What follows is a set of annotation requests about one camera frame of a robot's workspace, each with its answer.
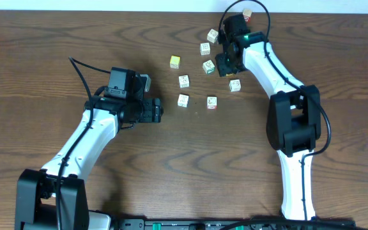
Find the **white block red side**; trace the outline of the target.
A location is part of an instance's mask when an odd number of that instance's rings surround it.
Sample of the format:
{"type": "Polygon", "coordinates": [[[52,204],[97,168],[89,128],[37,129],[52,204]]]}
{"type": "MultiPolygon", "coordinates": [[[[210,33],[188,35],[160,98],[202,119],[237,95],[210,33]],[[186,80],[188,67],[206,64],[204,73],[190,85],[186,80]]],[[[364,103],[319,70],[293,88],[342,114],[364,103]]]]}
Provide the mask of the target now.
{"type": "Polygon", "coordinates": [[[208,96],[207,97],[207,108],[208,109],[216,109],[217,108],[217,97],[208,96]]]}

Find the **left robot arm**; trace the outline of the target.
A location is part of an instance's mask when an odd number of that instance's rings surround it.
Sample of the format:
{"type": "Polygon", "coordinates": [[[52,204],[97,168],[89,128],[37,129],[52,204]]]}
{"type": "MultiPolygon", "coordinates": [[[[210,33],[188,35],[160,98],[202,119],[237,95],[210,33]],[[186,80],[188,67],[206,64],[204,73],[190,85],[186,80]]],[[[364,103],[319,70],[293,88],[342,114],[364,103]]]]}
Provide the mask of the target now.
{"type": "Polygon", "coordinates": [[[40,170],[26,169],[17,182],[16,229],[117,229],[106,213],[88,208],[86,180],[106,145],[135,123],[159,123],[158,98],[122,100],[93,96],[62,149],[40,170]]]}

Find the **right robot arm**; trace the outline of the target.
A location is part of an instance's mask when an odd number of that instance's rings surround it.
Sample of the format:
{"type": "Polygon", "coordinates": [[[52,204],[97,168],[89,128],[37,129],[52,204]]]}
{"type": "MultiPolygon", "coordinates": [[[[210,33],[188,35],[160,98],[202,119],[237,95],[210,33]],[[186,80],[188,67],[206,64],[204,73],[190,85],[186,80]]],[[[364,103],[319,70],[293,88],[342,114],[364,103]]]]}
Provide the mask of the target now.
{"type": "Polygon", "coordinates": [[[321,135],[319,90],[305,86],[285,68],[262,32],[220,34],[223,51],[216,56],[218,72],[225,77],[250,71],[270,99],[266,135],[281,164],[286,219],[312,220],[311,161],[321,135]]]}

